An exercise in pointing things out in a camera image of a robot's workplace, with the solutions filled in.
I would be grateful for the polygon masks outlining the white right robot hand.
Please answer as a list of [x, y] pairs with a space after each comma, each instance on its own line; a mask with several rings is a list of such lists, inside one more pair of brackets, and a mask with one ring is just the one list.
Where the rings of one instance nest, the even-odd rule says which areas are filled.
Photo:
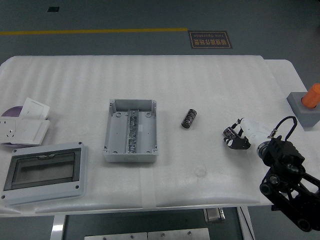
[[223, 131], [223, 141], [232, 150], [259, 150], [270, 143], [270, 130], [249, 118], [238, 119]]

